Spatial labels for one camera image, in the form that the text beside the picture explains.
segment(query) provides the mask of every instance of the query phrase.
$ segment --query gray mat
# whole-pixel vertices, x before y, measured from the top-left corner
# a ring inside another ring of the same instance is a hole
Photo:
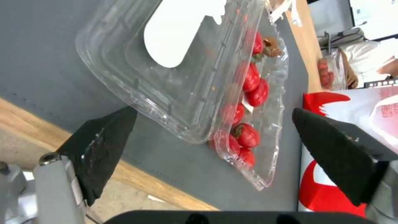
[[[68,131],[125,104],[86,68],[74,39],[97,0],[2,1],[0,96]],[[290,56],[281,149],[273,185],[254,188],[205,145],[191,145],[139,116],[124,160],[222,210],[297,209],[300,140],[291,121],[308,75],[287,20],[278,22]]]

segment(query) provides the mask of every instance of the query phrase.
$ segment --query plastic container of strawberries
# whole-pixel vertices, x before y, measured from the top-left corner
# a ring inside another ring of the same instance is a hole
[[[241,171],[248,181],[260,191],[271,186],[275,174],[284,111],[284,82],[288,76],[289,57],[285,43],[277,31],[276,24],[270,22],[267,12],[262,15],[258,31],[265,38],[275,38],[281,54],[276,57],[264,57],[260,62],[256,63],[261,78],[266,79],[269,84],[268,100],[263,105],[254,108],[253,112],[246,110],[245,117],[241,121],[241,123],[253,126],[260,134],[260,144],[252,149],[256,163],[252,167],[237,155],[236,150],[229,148],[228,136],[233,126],[230,121],[226,121],[228,116],[225,116],[222,110],[218,114],[219,129],[214,133],[210,142],[211,147],[217,150],[221,158]],[[222,99],[223,105],[237,105],[240,103],[241,83],[241,81],[236,81],[236,86],[230,87],[229,92]]]
[[[103,0],[77,35],[77,52],[124,102],[177,137],[205,143],[217,129],[216,114],[226,89],[242,83],[234,74],[242,61],[250,59],[252,31],[264,2],[225,1],[222,23],[205,16],[182,63],[174,68],[155,62],[144,44],[146,24],[162,2]]]
[[[94,76],[121,100],[187,142],[214,139],[218,155],[261,190],[270,186],[275,172],[288,56],[263,0],[226,2],[222,23],[206,16],[184,60],[174,68],[157,64],[143,40],[145,25],[162,0],[103,0],[79,31],[76,48]],[[223,109],[236,107],[240,100],[257,29],[277,38],[283,54],[258,63],[270,94],[244,118],[262,138],[253,149],[257,165],[248,168],[236,153],[222,147],[228,139],[217,136],[231,130]]]
[[[330,54],[325,54],[322,60],[327,62],[326,69],[319,69],[319,78],[324,90],[345,90],[347,79],[343,64],[343,56],[337,49],[332,49]]]

